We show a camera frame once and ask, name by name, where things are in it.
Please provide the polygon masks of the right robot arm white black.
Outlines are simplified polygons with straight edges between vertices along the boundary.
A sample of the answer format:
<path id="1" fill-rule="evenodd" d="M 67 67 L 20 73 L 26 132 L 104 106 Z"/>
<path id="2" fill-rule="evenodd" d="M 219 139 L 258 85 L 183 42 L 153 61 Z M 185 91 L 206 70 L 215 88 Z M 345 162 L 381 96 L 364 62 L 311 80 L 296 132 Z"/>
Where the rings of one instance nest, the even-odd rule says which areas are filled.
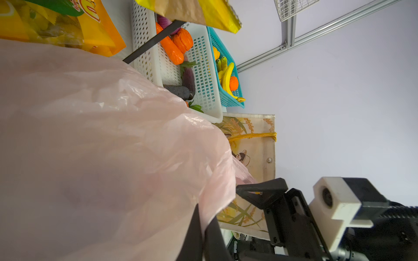
<path id="1" fill-rule="evenodd" d="M 366 178 L 323 177 L 314 199 L 283 179 L 239 185 L 264 212 L 269 242 L 239 243 L 239 261 L 415 261 L 418 209 L 386 199 Z"/>

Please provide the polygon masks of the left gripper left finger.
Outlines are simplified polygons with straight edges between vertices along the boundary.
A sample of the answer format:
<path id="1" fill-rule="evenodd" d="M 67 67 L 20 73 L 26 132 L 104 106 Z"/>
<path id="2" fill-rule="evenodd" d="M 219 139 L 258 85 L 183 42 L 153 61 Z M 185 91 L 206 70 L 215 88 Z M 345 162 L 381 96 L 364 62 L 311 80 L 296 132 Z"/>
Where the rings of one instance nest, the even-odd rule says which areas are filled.
<path id="1" fill-rule="evenodd" d="M 176 261 L 202 261 L 203 237 L 201 232 L 199 205 L 197 204 L 189 228 Z"/>

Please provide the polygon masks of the pink plastic grocery bag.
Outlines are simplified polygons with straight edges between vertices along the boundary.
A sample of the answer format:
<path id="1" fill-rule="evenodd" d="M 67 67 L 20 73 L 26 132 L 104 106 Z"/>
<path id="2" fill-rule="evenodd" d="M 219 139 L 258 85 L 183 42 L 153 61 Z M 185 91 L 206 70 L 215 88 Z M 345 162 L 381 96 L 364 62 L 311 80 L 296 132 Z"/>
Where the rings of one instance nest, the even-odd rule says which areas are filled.
<path id="1" fill-rule="evenodd" d="M 174 261 L 250 177 L 226 136 L 124 62 L 1 41 L 1 260 Z"/>

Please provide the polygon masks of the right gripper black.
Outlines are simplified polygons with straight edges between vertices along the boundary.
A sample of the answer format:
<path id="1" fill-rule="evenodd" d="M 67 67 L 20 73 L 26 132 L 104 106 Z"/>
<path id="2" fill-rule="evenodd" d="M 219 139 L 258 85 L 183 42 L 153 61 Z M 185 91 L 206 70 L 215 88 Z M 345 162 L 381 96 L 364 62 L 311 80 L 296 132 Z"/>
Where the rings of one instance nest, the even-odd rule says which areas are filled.
<path id="1" fill-rule="evenodd" d="M 237 195 L 263 210 L 270 243 L 285 255 L 246 250 L 241 261 L 331 261 L 333 258 L 300 190 L 288 189 L 284 179 L 236 187 Z"/>

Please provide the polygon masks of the white canvas tote bag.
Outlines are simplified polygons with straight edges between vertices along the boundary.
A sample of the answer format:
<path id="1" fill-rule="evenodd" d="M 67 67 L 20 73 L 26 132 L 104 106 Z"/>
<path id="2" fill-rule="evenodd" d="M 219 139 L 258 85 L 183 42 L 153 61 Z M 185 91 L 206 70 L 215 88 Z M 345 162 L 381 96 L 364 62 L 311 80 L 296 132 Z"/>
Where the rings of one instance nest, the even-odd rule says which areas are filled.
<path id="1" fill-rule="evenodd" d="M 275 179 L 275 116 L 273 114 L 224 114 L 216 126 L 228 138 L 233 156 L 251 175 L 237 184 L 262 183 Z M 236 198 L 218 215 L 221 228 L 269 240 L 264 212 Z"/>

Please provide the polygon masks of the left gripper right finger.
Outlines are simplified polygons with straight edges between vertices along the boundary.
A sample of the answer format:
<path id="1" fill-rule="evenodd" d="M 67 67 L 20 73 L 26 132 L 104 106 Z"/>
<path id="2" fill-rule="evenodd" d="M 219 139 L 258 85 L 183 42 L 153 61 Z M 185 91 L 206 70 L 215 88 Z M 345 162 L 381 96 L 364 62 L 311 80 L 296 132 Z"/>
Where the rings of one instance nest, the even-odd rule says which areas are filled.
<path id="1" fill-rule="evenodd" d="M 225 246 L 216 217 L 209 223 L 205 231 L 203 257 L 205 261 L 233 261 Z"/>

